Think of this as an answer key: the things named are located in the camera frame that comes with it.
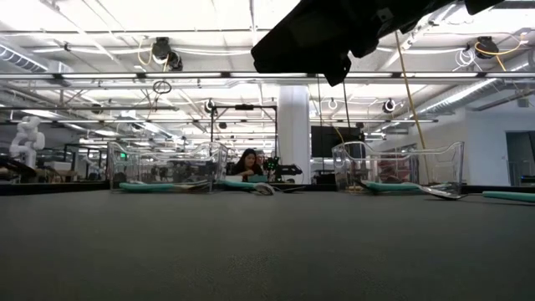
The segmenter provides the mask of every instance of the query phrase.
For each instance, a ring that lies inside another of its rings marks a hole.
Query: gray tabletop
[[[0,299],[535,300],[534,230],[479,196],[1,197]]]

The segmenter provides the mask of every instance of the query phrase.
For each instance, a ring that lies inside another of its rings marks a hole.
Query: ceiling
[[[170,38],[171,46],[182,58],[184,72],[254,71],[248,51],[298,0],[61,0],[55,2],[60,13],[43,2],[46,1],[0,0],[0,44],[8,43],[18,47],[21,52],[42,62],[62,62],[76,73],[93,73],[160,72],[163,70],[162,64],[152,60],[145,65],[139,58],[140,56],[142,61],[149,60],[150,55],[146,50],[155,37]],[[405,50],[405,66],[409,71],[415,72],[494,69],[497,67],[495,59],[463,57],[465,61],[470,61],[469,64],[463,64],[459,58],[461,49],[467,45],[473,46],[478,36],[488,35],[492,36],[501,51],[506,51],[516,48],[521,33],[525,33],[522,45],[516,51],[502,56],[506,67],[509,67],[509,59],[522,54],[535,43],[535,33],[532,31],[534,16],[530,9],[490,9],[470,16],[462,5],[442,8],[424,17],[417,32],[400,35]],[[429,25],[431,19],[435,26]],[[391,34],[380,40],[378,49],[372,54],[362,59],[351,57],[351,71],[400,71],[400,60],[396,54],[395,36]],[[0,70],[10,73],[27,72],[5,62],[0,64]],[[28,89],[28,83],[24,81],[10,84]],[[33,84],[42,87],[33,89],[33,92],[53,103],[60,103],[59,89],[50,86],[45,89],[45,82]],[[69,105],[153,104],[145,97],[151,89],[141,89],[139,83],[132,84],[131,80],[105,83],[122,87],[117,89],[83,89],[85,85],[94,84],[90,81],[77,81],[73,84],[79,84],[81,88],[64,90],[64,99],[72,98]],[[158,104],[173,105],[179,110],[137,110],[135,116],[141,119],[150,117],[186,121],[205,119],[208,114],[203,108],[209,99],[217,105],[275,105],[280,84],[283,83],[229,83],[223,79],[204,79],[201,85],[194,79],[174,81],[174,89],[169,94],[162,95]],[[307,86],[311,116],[316,116],[319,103],[322,113],[328,117],[345,115],[343,85],[330,87],[325,83]],[[416,104],[419,104],[450,87],[450,84],[436,82],[418,83],[411,84],[410,91],[414,93]],[[373,119],[383,114],[381,107],[386,100],[394,99],[401,104],[406,102],[406,89],[402,83],[376,84],[372,80],[368,83],[346,84],[345,89],[351,117]],[[405,112],[408,105],[399,105],[397,108]],[[84,112],[82,116],[110,119],[116,118],[119,113],[114,111],[92,115]],[[260,110],[245,114],[229,110],[225,116],[264,118],[265,122],[229,125],[226,130],[217,131],[274,131],[273,123]],[[178,122],[159,126],[173,135],[206,138],[198,126]],[[121,130],[121,133],[129,130],[123,125],[121,128],[112,126],[109,129]]]

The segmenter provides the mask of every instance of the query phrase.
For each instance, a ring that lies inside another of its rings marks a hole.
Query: desk
[[[534,300],[535,207],[469,196],[0,198],[1,300]]]

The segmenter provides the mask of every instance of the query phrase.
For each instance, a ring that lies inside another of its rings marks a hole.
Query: black screen
[[[338,128],[338,131],[344,138],[344,142],[364,140],[364,134],[357,128]],[[342,143],[340,135],[332,126],[311,126],[310,134],[312,136],[312,157],[330,158],[333,156],[332,148]],[[355,145],[349,150],[353,158],[364,156],[364,150]]]

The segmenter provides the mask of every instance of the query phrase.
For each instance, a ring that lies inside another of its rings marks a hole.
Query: clear plastic bin
[[[360,189],[359,181],[415,183],[461,192],[464,142],[438,149],[380,152],[363,142],[333,147],[334,172],[340,191]]]
[[[205,142],[195,150],[179,152],[144,152],[135,147],[125,148],[116,142],[108,144],[108,177],[110,189],[119,184],[181,184],[201,188],[195,192],[211,192],[213,184],[224,180],[228,149],[221,143]]]

